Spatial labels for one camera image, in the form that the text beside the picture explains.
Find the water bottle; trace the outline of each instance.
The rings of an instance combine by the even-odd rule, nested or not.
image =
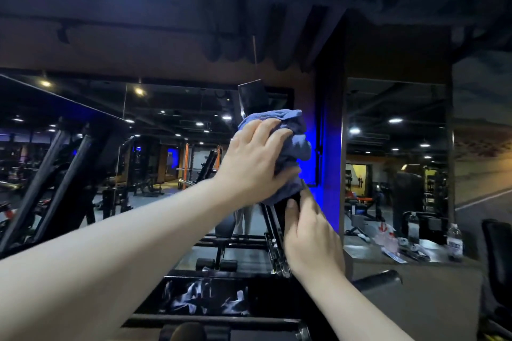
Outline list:
[[[457,224],[450,224],[450,229],[446,234],[446,244],[448,247],[448,258],[453,262],[462,261],[462,251],[464,245],[462,243],[462,232]]]
[[[407,240],[409,245],[419,244],[419,219],[416,212],[412,212],[407,219],[407,226],[409,227],[409,234]]]

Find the wall mural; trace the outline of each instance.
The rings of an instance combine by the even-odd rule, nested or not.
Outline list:
[[[453,67],[456,220],[486,264],[481,222],[512,223],[512,56],[486,51]]]

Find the recessed light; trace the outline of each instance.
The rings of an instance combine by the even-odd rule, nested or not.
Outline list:
[[[138,88],[137,87],[137,88],[134,89],[134,91],[135,91],[135,94],[138,95],[138,96],[144,96],[146,94],[146,92],[142,88]]]

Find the blue towel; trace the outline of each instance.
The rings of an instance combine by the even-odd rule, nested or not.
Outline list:
[[[252,120],[265,120],[270,118],[278,118],[281,120],[281,124],[278,128],[288,128],[293,131],[293,136],[285,141],[283,149],[275,163],[275,173],[279,173],[286,167],[298,166],[297,159],[308,160],[311,157],[311,144],[306,140],[306,136],[304,135],[306,124],[302,118],[302,111],[298,109],[280,109],[278,111],[253,113],[240,123],[238,129],[241,130]],[[263,203],[265,205],[273,205],[278,201],[291,197],[301,191],[302,188],[302,181],[297,176],[288,181],[274,195],[263,201]]]

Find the weight bench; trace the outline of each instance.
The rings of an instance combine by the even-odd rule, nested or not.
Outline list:
[[[217,247],[217,256],[215,259],[199,258],[195,262],[195,270],[202,271],[204,267],[234,273],[237,271],[238,262],[236,260],[223,259],[227,245],[231,241],[235,226],[234,213],[230,214],[215,227],[214,244]]]

